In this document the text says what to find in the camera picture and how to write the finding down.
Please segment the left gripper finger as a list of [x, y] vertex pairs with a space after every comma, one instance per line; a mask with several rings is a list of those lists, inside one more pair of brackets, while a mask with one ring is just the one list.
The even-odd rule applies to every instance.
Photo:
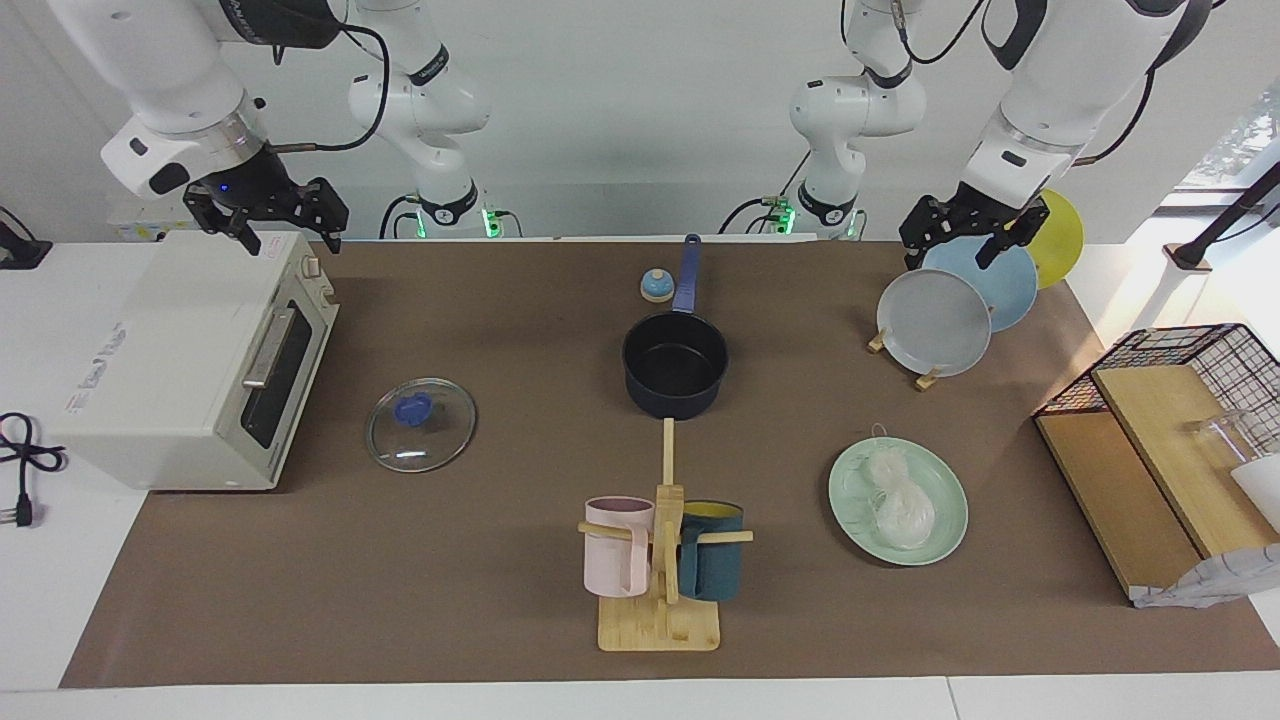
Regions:
[[919, 269], [927, 254], [951, 240], [950, 205], [937, 197], [920, 197], [899, 227], [906, 269]]
[[1010, 222], [996, 222], [991, 228], [989, 238], [975, 255], [977, 265], [982, 270], [987, 270], [1001, 254], [1012, 247], [1025, 247], [1033, 241], [1048, 217], [1047, 202], [1034, 200]]

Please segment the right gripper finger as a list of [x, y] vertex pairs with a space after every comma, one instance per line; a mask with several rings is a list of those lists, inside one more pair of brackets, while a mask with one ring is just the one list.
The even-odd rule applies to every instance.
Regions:
[[250, 255], [260, 255], [261, 240], [250, 225], [251, 210], [233, 208], [225, 214], [206, 188], [186, 188], [183, 204], [205, 233], [224, 234], [237, 241]]
[[294, 196], [291, 224], [312, 231], [330, 254], [339, 254], [340, 236], [347, 229], [349, 209], [330, 181], [324, 177], [312, 178], [306, 184], [296, 186]]

